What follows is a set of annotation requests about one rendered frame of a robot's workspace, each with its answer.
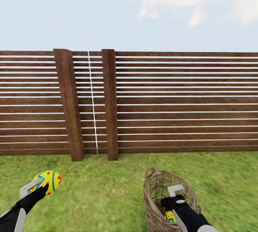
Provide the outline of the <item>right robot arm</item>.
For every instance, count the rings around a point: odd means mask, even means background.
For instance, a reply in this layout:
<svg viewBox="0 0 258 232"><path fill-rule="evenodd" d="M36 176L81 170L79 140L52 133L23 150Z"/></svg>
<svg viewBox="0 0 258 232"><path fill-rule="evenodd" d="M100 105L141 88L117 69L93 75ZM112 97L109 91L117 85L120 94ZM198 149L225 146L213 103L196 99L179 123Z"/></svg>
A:
<svg viewBox="0 0 258 232"><path fill-rule="evenodd" d="M172 185L167 187L168 197L160 199L161 207L165 211L172 211L178 225L182 228L183 232L218 232L211 226L203 214L197 214L190 204L184 200L182 192L185 187L182 184Z"/></svg>

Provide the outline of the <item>easter egg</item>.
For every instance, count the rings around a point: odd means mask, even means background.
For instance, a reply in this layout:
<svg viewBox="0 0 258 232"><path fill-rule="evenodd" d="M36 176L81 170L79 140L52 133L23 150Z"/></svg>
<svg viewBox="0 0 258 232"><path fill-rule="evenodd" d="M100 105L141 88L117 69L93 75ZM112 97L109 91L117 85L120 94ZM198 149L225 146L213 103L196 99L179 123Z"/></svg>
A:
<svg viewBox="0 0 258 232"><path fill-rule="evenodd" d="M33 189L31 189L30 191L33 192L38 188L44 187L47 184L49 184L48 190L46 192L46 196L44 198L47 198L53 192L55 192L61 182L61 176L59 175L59 173L55 171L44 171L42 173L39 173L37 176L34 177L33 181L38 178L43 178L43 182L37 185L36 187L34 187Z"/></svg>
<svg viewBox="0 0 258 232"><path fill-rule="evenodd" d="M164 218L169 221L169 222L174 222L176 223L177 221L175 220L174 214L172 211L166 211L164 213Z"/></svg>

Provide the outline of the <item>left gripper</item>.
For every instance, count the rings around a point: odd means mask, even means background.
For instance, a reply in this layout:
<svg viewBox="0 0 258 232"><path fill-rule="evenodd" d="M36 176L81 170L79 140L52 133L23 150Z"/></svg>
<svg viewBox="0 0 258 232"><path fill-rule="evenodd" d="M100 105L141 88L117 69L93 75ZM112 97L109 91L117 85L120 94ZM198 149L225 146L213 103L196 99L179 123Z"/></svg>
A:
<svg viewBox="0 0 258 232"><path fill-rule="evenodd" d="M33 191L31 194L29 194L28 196L24 197L23 199L21 199L20 201L17 202L20 203L22 201L29 201L31 203L31 209L34 207L34 205L40 201L41 199L43 199L46 196L46 192L48 190L49 184L47 184L44 187L40 187L37 190ZM30 210L31 210L30 209Z"/></svg>

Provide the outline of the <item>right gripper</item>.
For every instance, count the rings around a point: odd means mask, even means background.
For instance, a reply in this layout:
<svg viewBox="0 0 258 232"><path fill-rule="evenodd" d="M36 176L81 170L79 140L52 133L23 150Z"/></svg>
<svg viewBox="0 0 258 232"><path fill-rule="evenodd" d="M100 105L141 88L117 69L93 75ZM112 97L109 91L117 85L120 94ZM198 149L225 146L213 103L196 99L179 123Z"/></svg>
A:
<svg viewBox="0 0 258 232"><path fill-rule="evenodd" d="M161 207L164 208L165 211L172 211L173 200L177 200L177 199L183 200L183 195L177 194L175 197L163 197L162 199L160 199Z"/></svg>

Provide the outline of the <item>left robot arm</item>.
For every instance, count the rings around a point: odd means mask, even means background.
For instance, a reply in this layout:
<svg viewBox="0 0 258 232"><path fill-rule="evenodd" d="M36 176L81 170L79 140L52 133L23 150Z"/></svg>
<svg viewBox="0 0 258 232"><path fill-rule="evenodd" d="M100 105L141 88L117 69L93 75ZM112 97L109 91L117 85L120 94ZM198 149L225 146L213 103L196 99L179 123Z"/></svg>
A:
<svg viewBox="0 0 258 232"><path fill-rule="evenodd" d="M30 191L42 182L43 178L38 178L20 189L21 200L0 216L0 232L23 231L27 213L38 201L46 196L49 184L40 187L33 192Z"/></svg>

